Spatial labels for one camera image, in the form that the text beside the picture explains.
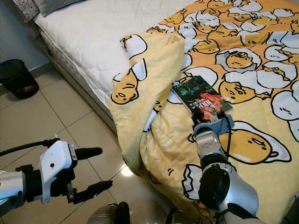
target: bed frame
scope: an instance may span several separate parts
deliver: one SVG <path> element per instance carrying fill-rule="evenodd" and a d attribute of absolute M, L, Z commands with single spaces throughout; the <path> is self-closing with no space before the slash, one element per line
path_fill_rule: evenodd
<path fill-rule="evenodd" d="M 91 96 L 77 80 L 69 73 L 62 65 L 57 62 L 50 53 L 46 43 L 43 40 L 43 37 L 39 33 L 37 25 L 34 21 L 29 21 L 27 23 L 34 31 L 35 38 L 34 43 L 40 47 L 43 52 L 46 54 L 52 65 L 55 69 L 62 74 L 62 76 L 71 84 L 71 86 L 83 97 L 83 99 L 94 109 L 94 111 L 103 119 L 103 121 L 110 127 L 110 129 L 116 134 L 116 126 L 113 122 L 112 115 L 107 111 L 105 105 L 100 101 L 96 100 Z"/>

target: wastebasket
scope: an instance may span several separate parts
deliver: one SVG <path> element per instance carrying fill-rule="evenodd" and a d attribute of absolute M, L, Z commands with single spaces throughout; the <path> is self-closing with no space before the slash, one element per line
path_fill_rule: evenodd
<path fill-rule="evenodd" d="M 23 61 L 14 59 L 0 64 L 0 83 L 16 97 L 26 99 L 37 93 L 39 86 Z"/>

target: book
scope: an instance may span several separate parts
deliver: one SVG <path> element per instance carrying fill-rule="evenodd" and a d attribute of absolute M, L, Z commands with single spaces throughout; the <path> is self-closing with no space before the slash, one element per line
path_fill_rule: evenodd
<path fill-rule="evenodd" d="M 217 91 L 215 91 L 201 76 L 195 76 L 188 81 L 175 85 L 172 90 L 182 100 L 186 108 L 193 114 L 198 108 L 204 113 L 202 120 L 215 122 L 217 113 L 225 113 L 233 109 Z"/>

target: mattress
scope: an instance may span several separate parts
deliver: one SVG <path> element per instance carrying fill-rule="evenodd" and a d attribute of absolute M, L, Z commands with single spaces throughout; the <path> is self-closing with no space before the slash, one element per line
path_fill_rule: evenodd
<path fill-rule="evenodd" d="M 112 79 L 129 68 L 120 45 L 122 36 L 142 32 L 192 3 L 192 0 L 87 0 L 57 10 L 35 23 L 42 30 L 54 58 L 70 70 L 79 83 L 87 83 L 108 108 Z"/>

